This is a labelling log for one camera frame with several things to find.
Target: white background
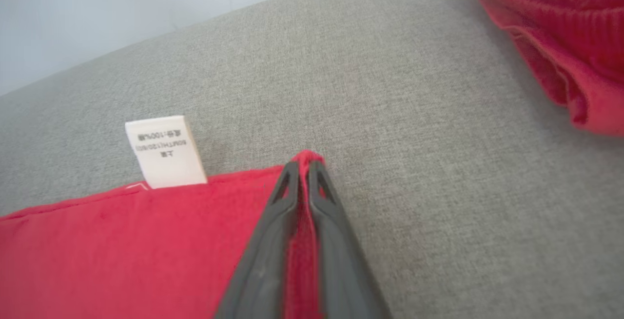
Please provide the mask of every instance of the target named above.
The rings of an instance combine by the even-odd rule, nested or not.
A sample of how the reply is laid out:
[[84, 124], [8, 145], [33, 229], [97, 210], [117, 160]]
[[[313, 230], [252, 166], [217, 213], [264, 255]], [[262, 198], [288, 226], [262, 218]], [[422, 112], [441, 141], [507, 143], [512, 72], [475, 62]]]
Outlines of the white background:
[[264, 0], [0, 0], [0, 95]]

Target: red fabric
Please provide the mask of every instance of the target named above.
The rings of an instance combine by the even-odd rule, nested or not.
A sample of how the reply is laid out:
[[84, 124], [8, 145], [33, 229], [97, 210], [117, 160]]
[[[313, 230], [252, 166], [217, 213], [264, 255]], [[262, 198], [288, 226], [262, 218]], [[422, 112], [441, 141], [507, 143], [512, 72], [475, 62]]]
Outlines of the red fabric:
[[624, 136], [624, 0], [479, 0], [573, 125]]
[[[302, 173], [321, 159], [294, 157]], [[212, 317], [281, 169], [158, 190], [133, 184], [0, 218], [0, 318]], [[301, 205], [290, 319], [319, 317], [316, 238]]]

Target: folded red garment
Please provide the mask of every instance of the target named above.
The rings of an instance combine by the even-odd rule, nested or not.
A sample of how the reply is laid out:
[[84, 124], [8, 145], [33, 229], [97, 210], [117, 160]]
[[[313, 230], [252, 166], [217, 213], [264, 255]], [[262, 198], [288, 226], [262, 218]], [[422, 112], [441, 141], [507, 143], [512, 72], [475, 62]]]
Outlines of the folded red garment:
[[[293, 160], [305, 176], [322, 157]], [[134, 183], [0, 218], [0, 318], [211, 318], [281, 169]], [[316, 237], [299, 206], [285, 314], [318, 318]]]
[[479, 0], [577, 128], [624, 136], [624, 0]]

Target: care label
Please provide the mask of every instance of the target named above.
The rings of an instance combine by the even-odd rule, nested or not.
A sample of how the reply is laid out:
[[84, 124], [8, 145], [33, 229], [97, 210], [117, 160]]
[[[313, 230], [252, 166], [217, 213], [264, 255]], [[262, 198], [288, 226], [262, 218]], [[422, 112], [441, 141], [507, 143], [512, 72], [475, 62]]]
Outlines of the care label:
[[206, 183], [189, 124], [183, 115], [129, 121], [125, 132], [151, 188]]

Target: gray textile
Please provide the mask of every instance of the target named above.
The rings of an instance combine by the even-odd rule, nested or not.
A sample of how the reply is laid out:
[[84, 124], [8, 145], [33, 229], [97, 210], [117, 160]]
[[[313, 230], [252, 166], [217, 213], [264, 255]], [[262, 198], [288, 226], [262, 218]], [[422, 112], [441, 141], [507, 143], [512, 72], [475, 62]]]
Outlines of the gray textile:
[[397, 319], [624, 317], [624, 141], [477, 0], [271, 0], [0, 97], [0, 212], [141, 180], [123, 123], [175, 114], [210, 174], [325, 155]]

